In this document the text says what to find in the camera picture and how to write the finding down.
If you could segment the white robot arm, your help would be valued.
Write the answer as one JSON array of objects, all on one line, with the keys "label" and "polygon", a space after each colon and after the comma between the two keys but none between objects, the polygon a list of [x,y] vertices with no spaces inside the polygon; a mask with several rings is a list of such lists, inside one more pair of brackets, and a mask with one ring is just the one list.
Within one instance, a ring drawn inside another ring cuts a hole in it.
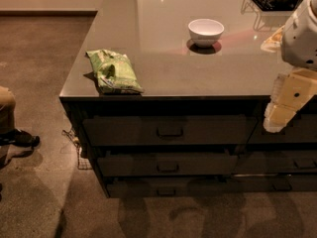
[{"label": "white robot arm", "polygon": [[264,112],[264,128],[278,133],[317,94],[317,0],[303,0],[261,49],[280,50],[282,60],[293,66],[275,80]]}]

